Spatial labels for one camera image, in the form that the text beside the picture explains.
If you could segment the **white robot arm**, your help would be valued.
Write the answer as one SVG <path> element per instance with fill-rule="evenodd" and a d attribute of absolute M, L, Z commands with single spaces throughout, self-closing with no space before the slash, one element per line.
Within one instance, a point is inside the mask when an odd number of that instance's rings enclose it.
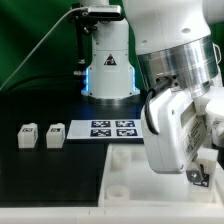
<path fill-rule="evenodd" d="M 208 128 L 199 104 L 219 74 L 205 17 L 206 0 L 80 0 L 84 29 L 93 35 L 93 59 L 83 94 L 120 101 L 136 93 L 127 56 L 128 37 L 147 97 L 141 111 L 143 144 L 158 174 L 185 173 L 200 183 L 206 175 L 197 151 Z"/>

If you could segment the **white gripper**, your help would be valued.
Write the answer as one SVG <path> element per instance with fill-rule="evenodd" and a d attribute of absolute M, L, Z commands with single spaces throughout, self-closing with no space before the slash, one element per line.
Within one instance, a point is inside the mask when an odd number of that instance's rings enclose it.
<path fill-rule="evenodd" d="M 204 180 L 203 165 L 193 159 L 208 128 L 206 117 L 197 114 L 188 90 L 172 92 L 168 89 L 146 102 L 141 113 L 141 128 L 149 166 L 154 172 L 186 171 L 189 182 Z"/>

